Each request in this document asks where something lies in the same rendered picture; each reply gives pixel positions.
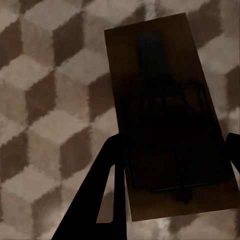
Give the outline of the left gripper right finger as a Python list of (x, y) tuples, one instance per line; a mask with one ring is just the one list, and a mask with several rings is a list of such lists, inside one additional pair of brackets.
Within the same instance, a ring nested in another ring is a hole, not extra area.
[(234, 166), (240, 173), (240, 135), (235, 133), (228, 133), (225, 145), (230, 158)]

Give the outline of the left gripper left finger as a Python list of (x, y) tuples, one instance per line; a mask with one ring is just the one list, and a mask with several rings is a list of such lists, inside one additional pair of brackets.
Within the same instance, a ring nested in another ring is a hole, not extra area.
[[(113, 221), (96, 223), (115, 165)], [(127, 240), (123, 134), (108, 138), (51, 240)]]

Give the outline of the mousetrap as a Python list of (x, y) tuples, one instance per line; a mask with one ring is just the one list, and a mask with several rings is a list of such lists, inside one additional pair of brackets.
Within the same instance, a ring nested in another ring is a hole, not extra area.
[(104, 36), (132, 222), (240, 208), (186, 13)]

